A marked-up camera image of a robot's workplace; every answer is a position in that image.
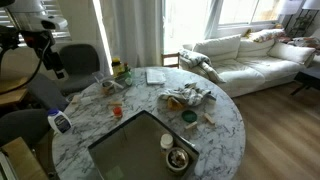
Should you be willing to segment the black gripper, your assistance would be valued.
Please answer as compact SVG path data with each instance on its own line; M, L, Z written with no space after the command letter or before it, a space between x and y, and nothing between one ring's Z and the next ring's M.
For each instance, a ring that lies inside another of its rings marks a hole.
M49 30L43 31L22 31L22 37L28 47L32 48L37 57L44 63L47 70L53 70L58 79L65 77L63 63L57 52L51 47L55 44L52 33Z

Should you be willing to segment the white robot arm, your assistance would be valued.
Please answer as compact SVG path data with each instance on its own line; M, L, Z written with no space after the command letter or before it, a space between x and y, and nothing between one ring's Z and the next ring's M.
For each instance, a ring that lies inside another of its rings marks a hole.
M19 36L22 36L45 68L53 70L58 79L64 78L63 63L51 47L55 44L52 31L66 28L67 20L49 14L42 0L0 0L0 7L13 22L12 27L0 27L1 56L10 49L17 49Z

